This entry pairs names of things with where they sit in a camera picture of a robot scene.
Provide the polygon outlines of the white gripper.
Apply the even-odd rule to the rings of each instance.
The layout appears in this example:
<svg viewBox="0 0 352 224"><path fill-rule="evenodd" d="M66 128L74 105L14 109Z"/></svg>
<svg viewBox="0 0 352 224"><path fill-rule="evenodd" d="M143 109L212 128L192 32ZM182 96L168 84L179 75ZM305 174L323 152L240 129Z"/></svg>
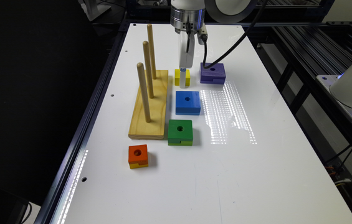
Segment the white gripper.
<svg viewBox="0 0 352 224"><path fill-rule="evenodd" d="M207 42L206 29L199 29L196 33L188 34L185 30L179 33L179 87L186 87L186 69L192 68L196 36L200 45Z"/></svg>

